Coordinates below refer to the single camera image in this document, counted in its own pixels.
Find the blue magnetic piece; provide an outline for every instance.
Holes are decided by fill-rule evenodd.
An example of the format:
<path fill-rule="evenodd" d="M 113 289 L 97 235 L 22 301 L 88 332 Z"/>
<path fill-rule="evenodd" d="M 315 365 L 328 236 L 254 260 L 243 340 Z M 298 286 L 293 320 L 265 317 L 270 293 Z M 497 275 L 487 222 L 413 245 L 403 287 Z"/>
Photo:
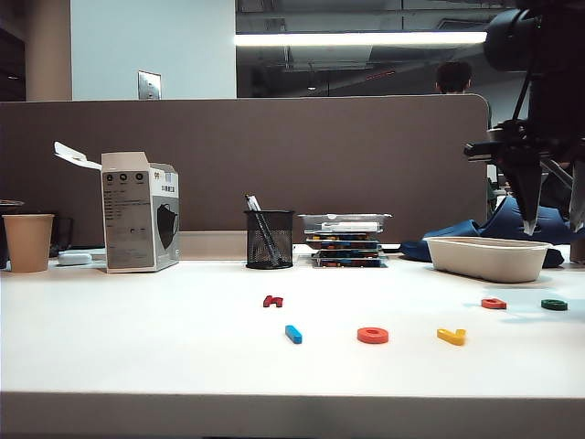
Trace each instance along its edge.
<path fill-rule="evenodd" d="M 293 325 L 287 325 L 284 327 L 284 334 L 286 334 L 286 337 L 290 338 L 295 345 L 303 343 L 303 335 Z"/>

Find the beige bowl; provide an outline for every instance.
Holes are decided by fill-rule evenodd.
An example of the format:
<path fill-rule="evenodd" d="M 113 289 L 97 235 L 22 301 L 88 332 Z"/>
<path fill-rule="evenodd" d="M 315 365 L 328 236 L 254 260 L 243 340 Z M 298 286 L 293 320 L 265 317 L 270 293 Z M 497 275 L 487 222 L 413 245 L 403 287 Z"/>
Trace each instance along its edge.
<path fill-rule="evenodd" d="M 547 249 L 552 247 L 547 242 L 463 236 L 431 237 L 425 241 L 436 270 L 506 284 L 536 280 Z"/>

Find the paper cup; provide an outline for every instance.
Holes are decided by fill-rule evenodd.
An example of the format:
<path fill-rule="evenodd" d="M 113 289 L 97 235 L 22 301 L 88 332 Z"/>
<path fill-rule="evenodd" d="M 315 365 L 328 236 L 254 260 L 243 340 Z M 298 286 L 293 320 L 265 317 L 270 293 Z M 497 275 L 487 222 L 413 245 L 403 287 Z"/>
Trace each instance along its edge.
<path fill-rule="evenodd" d="M 13 273 L 44 272 L 55 215 L 3 215 Z"/>

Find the blue fabric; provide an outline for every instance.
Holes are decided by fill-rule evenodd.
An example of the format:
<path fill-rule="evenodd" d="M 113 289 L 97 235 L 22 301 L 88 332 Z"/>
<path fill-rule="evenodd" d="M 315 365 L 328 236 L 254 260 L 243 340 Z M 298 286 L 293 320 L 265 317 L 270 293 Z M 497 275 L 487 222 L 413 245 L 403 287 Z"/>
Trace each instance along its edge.
<path fill-rule="evenodd" d="M 585 228 L 577 233 L 569 229 L 558 209 L 538 207 L 537 226 L 532 236 L 524 233 L 520 207 L 514 197 L 506 197 L 495 210 L 494 215 L 483 227 L 471 220 L 465 220 L 445 229 L 425 233 L 423 238 L 431 236 L 480 236 L 504 240 L 540 241 L 551 244 L 569 244 L 576 239 L 585 237 Z M 399 252 L 417 261 L 430 262 L 431 254 L 426 241 L 408 241 L 400 244 Z M 561 265 L 564 259 L 556 249 L 548 249 L 543 268 Z"/>

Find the fluorescent light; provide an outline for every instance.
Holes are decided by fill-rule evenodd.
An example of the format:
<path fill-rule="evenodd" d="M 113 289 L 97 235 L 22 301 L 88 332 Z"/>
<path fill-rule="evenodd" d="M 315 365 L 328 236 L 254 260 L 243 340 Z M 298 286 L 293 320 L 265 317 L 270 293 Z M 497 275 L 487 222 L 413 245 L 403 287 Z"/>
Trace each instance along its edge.
<path fill-rule="evenodd" d="M 485 32 L 362 32 L 344 34 L 239 34 L 241 47 L 268 46 L 454 46 L 479 44 Z"/>

